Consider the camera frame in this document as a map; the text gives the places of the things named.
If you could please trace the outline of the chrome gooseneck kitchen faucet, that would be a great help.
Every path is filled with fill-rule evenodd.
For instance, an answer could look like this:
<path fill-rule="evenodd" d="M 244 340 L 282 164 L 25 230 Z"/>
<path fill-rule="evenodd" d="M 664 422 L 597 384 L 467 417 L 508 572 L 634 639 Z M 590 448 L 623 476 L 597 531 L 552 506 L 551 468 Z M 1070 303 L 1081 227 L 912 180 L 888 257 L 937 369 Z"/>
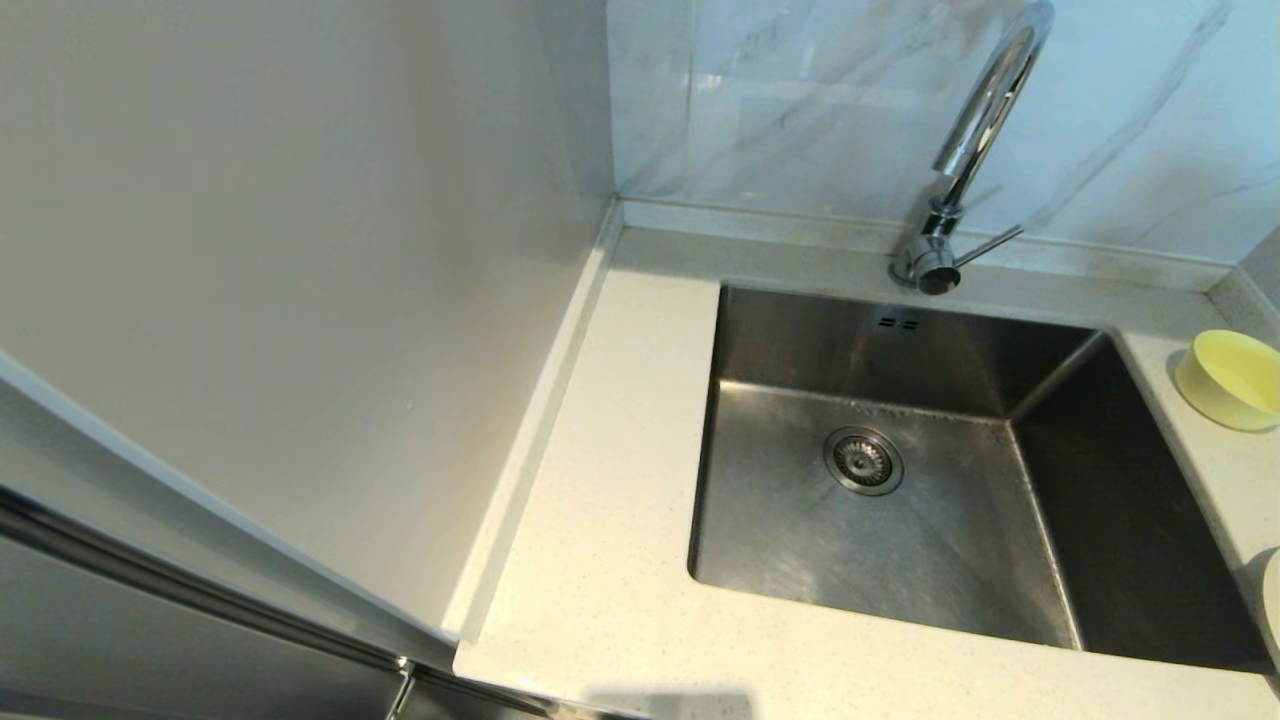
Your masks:
<path fill-rule="evenodd" d="M 1052 0 L 1028 0 L 1000 37 L 933 163 L 940 183 L 928 196 L 922 227 L 895 250 L 888 265 L 895 283 L 927 296 L 948 293 L 960 286 L 963 266 L 1025 232 L 1023 225 L 1012 225 L 960 256 L 952 247 L 966 211 L 966 193 L 1019 100 L 1055 19 Z"/>

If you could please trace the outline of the round metal drain strainer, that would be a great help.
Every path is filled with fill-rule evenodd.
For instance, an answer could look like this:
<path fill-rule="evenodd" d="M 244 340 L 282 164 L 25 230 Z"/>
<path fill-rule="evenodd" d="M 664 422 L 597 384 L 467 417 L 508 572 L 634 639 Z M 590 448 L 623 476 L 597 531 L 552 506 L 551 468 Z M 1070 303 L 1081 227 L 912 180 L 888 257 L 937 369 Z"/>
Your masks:
<path fill-rule="evenodd" d="M 899 448 L 868 427 L 841 427 L 827 436 L 822 459 L 831 477 L 856 495 L 881 497 L 902 483 L 905 461 Z"/>

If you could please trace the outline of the grey metal appliance door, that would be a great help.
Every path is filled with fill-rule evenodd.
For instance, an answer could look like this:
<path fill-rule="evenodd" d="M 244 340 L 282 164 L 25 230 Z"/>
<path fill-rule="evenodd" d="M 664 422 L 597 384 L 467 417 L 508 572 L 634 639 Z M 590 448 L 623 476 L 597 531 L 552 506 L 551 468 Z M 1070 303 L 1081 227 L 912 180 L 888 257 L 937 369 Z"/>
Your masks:
<path fill-rule="evenodd" d="M 0 352 L 0 717 L 547 720 L 454 646 L 119 452 Z"/>

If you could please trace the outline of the stainless steel sink basin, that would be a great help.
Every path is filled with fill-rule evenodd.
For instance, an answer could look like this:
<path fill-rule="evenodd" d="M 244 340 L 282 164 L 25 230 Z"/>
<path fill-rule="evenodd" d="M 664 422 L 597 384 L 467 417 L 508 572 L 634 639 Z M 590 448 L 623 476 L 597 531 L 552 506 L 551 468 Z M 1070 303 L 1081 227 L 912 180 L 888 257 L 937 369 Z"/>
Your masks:
<path fill-rule="evenodd" d="M 881 497 L 841 427 L 905 461 Z M 687 569 L 978 635 L 1280 674 L 1165 432 L 1101 329 L 724 284 Z"/>

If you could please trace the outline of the yellow plastic bowl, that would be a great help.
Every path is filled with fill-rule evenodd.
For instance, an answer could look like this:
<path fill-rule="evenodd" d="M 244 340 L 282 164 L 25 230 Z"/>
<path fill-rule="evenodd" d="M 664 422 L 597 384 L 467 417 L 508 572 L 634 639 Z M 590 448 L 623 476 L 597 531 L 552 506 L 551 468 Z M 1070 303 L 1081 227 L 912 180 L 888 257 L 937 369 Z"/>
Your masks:
<path fill-rule="evenodd" d="M 1172 373 L 1183 398 L 1234 430 L 1280 427 L 1280 351 L 1248 334 L 1201 332 Z"/>

